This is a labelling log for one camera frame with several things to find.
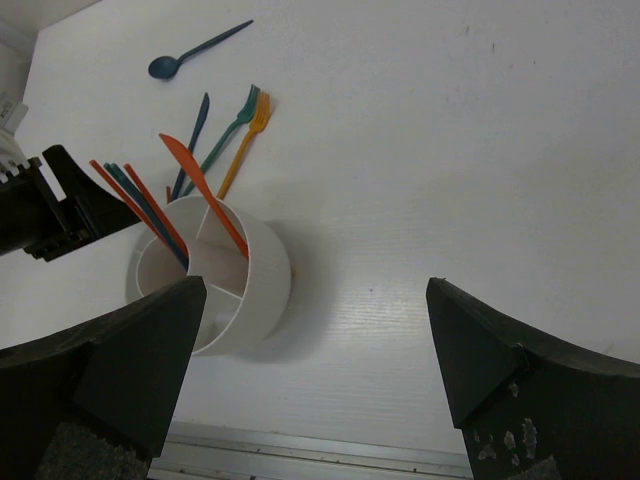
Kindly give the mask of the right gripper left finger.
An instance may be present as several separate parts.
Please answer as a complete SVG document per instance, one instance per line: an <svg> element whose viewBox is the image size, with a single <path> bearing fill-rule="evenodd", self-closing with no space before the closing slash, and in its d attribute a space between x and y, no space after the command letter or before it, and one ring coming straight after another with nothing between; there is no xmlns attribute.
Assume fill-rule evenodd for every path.
<svg viewBox="0 0 640 480"><path fill-rule="evenodd" d="M187 276L1 352L4 479L144 479L160 456L200 328Z"/></svg>

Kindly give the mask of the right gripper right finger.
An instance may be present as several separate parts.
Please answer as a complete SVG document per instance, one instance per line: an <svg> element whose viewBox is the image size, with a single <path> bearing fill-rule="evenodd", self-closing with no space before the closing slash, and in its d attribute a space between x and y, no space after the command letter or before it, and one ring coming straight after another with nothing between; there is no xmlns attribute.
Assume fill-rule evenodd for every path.
<svg viewBox="0 0 640 480"><path fill-rule="evenodd" d="M638 364L531 327L445 279L429 280L426 302L474 478L638 478Z"/></svg>

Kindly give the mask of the dark teal chopstick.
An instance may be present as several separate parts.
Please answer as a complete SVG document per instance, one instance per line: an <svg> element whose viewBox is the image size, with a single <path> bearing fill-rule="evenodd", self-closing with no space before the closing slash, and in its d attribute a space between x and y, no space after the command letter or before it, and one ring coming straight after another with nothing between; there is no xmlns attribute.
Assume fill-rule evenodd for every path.
<svg viewBox="0 0 640 480"><path fill-rule="evenodd" d="M162 221L157 217L157 215L153 212L151 208L144 207L143 211L149 217L151 223L158 230L159 235L168 245L169 249L176 256L178 261L181 263L182 267L187 270L188 269L188 257L184 254L184 252L180 249L177 243L173 240L171 234L168 229L164 226Z"/></svg>

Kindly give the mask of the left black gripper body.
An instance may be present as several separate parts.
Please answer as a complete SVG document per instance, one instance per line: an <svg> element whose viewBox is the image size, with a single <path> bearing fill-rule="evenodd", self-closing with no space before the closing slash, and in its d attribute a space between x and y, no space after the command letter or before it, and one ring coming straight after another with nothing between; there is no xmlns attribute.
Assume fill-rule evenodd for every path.
<svg viewBox="0 0 640 480"><path fill-rule="evenodd" d="M59 200L31 158L1 168L1 253L22 250L50 262L95 240L95 218L75 182Z"/></svg>

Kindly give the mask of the orange plastic knife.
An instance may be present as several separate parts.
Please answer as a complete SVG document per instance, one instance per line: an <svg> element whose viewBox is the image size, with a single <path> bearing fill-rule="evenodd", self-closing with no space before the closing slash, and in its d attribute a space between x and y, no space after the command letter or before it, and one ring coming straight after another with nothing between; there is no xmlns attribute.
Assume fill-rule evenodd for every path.
<svg viewBox="0 0 640 480"><path fill-rule="evenodd" d="M240 253L245 259L249 259L249 249L245 239L241 236L228 215L220 206L219 201L211 192L204 174L190 150L179 140L170 135L160 133L159 138L179 163L181 168L190 177L192 183L198 188L202 196L206 199L209 207L213 210Z"/></svg>

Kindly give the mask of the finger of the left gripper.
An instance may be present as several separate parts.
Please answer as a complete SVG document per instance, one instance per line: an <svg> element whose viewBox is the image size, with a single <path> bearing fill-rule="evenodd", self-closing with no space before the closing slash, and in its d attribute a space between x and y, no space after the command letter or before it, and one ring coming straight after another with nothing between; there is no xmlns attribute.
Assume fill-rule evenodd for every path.
<svg viewBox="0 0 640 480"><path fill-rule="evenodd" d="M65 194L59 205L81 240L99 240L140 222L122 200L94 182L62 145L49 147L43 156Z"/></svg>

